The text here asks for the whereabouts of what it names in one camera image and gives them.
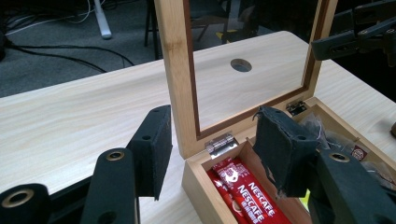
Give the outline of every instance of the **metal hinge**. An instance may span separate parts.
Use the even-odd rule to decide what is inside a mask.
[[[212,159],[230,151],[236,146],[238,146],[238,144],[230,133],[225,133],[208,143],[205,143],[205,149],[209,152]]]
[[[296,116],[296,115],[300,114],[301,112],[305,111],[306,106],[303,101],[299,101],[294,104],[288,104],[288,106],[286,106],[286,109],[289,111],[289,113],[292,116]]]

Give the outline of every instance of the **wooden box lid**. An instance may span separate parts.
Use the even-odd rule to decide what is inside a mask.
[[[285,109],[291,102],[303,101],[313,96],[320,62],[314,59],[311,47],[298,37],[287,32],[280,32],[241,40],[206,49],[207,57],[213,57],[213,60],[205,57],[205,63],[195,62],[193,59],[195,52],[192,51],[191,41],[189,0],[154,0],[154,2],[177,142],[180,155],[184,159],[203,151],[205,143],[224,133],[231,133],[236,137],[248,130],[255,131],[256,120],[252,120],[252,117],[259,105]],[[336,4],[336,0],[318,1],[309,41],[329,34]],[[233,73],[239,74],[243,77],[242,79],[249,79],[248,75],[233,71],[232,61],[239,65],[245,62],[250,63],[252,67],[250,72],[256,77],[248,84],[240,83],[240,79],[226,81],[227,76],[230,77]],[[290,77],[298,79],[282,90],[285,88],[285,83],[293,79],[282,77],[285,72],[290,73]],[[265,76],[268,74],[279,78],[271,80]],[[263,78],[259,79],[266,79],[267,82],[263,82],[265,84],[257,79],[257,76],[261,75]],[[278,91],[267,95],[262,92],[256,92],[257,94],[253,92],[252,95],[241,97],[242,100],[239,101],[241,104],[243,102],[249,102],[249,104],[244,107],[241,105],[240,110],[234,112],[227,108],[227,104],[230,104],[227,100],[221,104],[219,99],[226,96],[239,97],[241,94],[233,89],[235,86],[251,89],[257,86],[258,89],[264,90],[276,87]],[[200,103],[206,99],[210,99],[211,103],[206,102],[201,107]],[[214,111],[216,105],[223,110]],[[220,119],[205,120],[207,113],[218,114]],[[243,139],[251,137],[243,134],[241,136]]]

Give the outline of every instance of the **clamp jaw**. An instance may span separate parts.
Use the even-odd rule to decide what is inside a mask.
[[[376,23],[362,31],[356,25]],[[355,7],[334,16],[331,35],[312,41],[317,60],[382,49],[388,65],[396,65],[396,0],[385,0]]]

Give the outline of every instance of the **red coffee sachet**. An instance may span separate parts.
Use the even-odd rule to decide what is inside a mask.
[[[218,190],[221,198],[227,204],[228,208],[233,213],[238,224],[248,224],[244,215],[242,214],[241,208],[237,204],[237,202],[233,199],[233,195],[228,191],[227,186],[225,186],[224,182],[219,178],[218,174],[216,174],[213,170],[208,170],[207,175],[212,180],[212,183],[215,185]]]
[[[239,159],[227,158],[213,166],[251,224],[290,223],[257,179]]]

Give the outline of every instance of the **brass insert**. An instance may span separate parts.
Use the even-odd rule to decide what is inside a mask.
[[[112,151],[107,154],[106,159],[108,161],[119,161],[124,157],[124,155],[125,154],[123,153],[123,151]]]
[[[5,208],[12,208],[28,202],[35,192],[32,189],[20,189],[8,195],[1,205]]]

